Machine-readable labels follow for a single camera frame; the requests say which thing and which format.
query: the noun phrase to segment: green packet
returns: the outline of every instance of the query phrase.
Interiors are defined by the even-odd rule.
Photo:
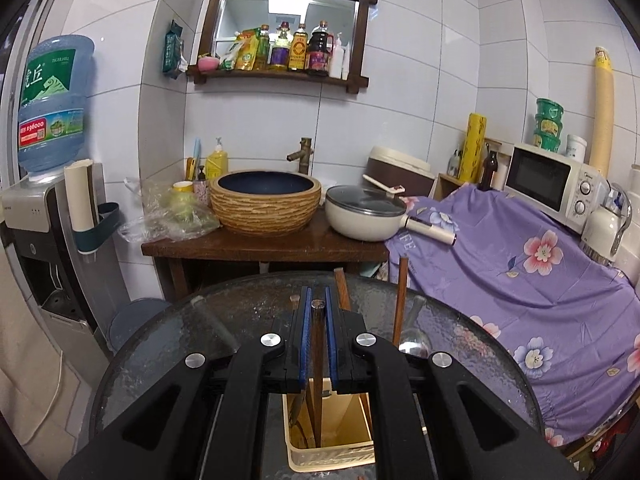
[[[164,35],[164,54],[162,56],[162,73],[171,79],[177,79],[181,72],[182,49],[184,41],[180,38],[182,27],[172,20],[169,32]]]

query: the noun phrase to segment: woven sink exterior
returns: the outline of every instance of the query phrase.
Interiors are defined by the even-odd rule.
[[[318,209],[322,191],[316,179],[301,176],[313,183],[310,189],[278,195],[230,191],[219,185],[219,177],[210,187],[211,206],[220,223],[233,232],[263,237],[291,234],[309,223]]]

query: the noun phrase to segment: trash bin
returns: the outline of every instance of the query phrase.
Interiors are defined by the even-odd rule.
[[[155,298],[140,298],[121,307],[111,321],[109,345],[114,351],[120,350],[134,332],[162,312],[171,303]]]

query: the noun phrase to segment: electric kettle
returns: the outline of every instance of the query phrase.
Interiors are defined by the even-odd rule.
[[[626,192],[611,184],[605,204],[598,206],[587,218],[580,248],[594,262],[610,266],[616,261],[622,235],[631,224],[631,202]]]

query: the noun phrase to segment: brass faucet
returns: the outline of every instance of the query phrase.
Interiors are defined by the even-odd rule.
[[[311,149],[311,137],[302,137],[300,139],[300,149],[297,152],[287,155],[287,160],[300,160],[298,163],[298,172],[305,175],[309,174],[309,158],[314,150]]]

